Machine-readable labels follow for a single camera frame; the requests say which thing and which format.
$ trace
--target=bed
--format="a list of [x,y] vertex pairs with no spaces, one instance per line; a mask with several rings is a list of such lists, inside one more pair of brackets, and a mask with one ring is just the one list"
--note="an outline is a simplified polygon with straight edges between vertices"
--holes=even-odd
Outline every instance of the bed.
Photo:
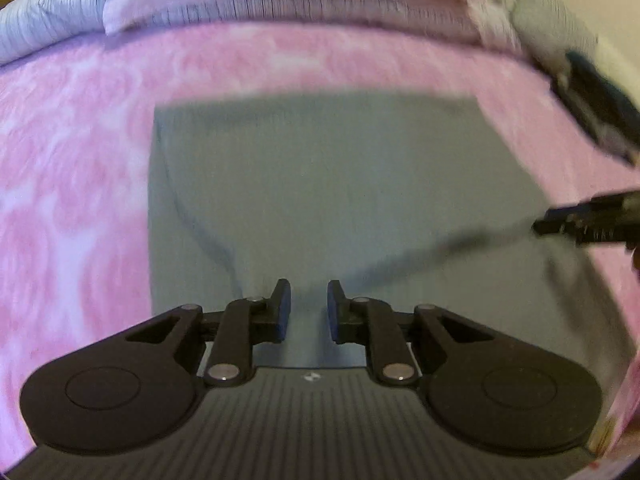
[[[548,76],[476,46],[348,25],[203,23],[92,33],[16,60],[0,68],[0,470],[33,445],[18,410],[28,375],[151,313],[154,108],[335,89],[475,96],[553,203],[640,186],[640,173],[585,138]],[[628,254],[590,255],[637,341],[640,283]],[[619,378],[616,436],[637,405],[639,369]]]

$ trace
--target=pink blanket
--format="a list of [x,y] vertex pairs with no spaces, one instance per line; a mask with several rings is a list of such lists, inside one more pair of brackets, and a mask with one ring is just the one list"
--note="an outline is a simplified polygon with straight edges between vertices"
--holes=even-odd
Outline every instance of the pink blanket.
[[[475,95],[553,202],[640,187],[640,173],[594,149],[534,69],[402,34],[210,24],[75,38],[1,68],[0,470],[33,445],[18,410],[28,375],[150,315],[155,105],[344,87]],[[637,338],[640,283],[628,255],[592,255]],[[624,390],[623,418],[639,392]]]

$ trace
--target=black object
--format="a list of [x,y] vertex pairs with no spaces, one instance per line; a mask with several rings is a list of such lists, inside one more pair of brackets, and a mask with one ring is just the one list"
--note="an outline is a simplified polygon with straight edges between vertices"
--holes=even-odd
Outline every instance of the black object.
[[[601,393],[579,365],[436,306],[347,298],[337,281],[327,304],[332,339],[365,346],[366,370],[254,368],[252,346],[285,337],[286,280],[269,299],[185,305],[44,365],[20,396],[38,447],[8,475],[272,478],[290,466],[324,479],[340,466],[341,478],[547,480],[591,460]],[[332,465],[300,469],[301,453]]]
[[640,190],[599,195],[576,205],[549,209],[532,229],[539,236],[568,236],[578,245],[638,245]]

